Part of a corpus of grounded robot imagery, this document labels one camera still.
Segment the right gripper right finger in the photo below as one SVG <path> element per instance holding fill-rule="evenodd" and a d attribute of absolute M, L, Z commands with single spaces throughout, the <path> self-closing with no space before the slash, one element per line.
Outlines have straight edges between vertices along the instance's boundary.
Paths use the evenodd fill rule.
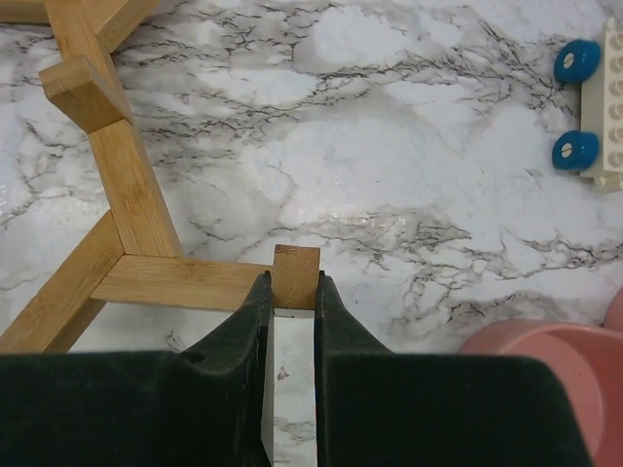
<path fill-rule="evenodd" d="M 567 394 L 530 357 L 407 354 L 315 295 L 317 461 L 322 466 L 588 466 Z"/>

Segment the wooden stand frame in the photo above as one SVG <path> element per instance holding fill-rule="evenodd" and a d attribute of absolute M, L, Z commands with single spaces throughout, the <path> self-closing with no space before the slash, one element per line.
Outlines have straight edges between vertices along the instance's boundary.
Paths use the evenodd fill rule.
<path fill-rule="evenodd" d="M 3 353 L 69 350 L 110 303 L 234 310 L 263 265 L 185 256 L 111 55 L 152 1 L 5 1 L 5 23 L 49 25 L 48 100 L 88 137 L 108 211 L 3 333 Z"/>

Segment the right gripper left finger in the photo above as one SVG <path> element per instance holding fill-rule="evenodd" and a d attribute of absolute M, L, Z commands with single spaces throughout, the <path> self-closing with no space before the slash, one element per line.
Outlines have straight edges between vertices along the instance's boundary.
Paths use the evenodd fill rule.
<path fill-rule="evenodd" d="M 271 277 L 182 352 L 1 359 L 5 466 L 267 466 Z"/>

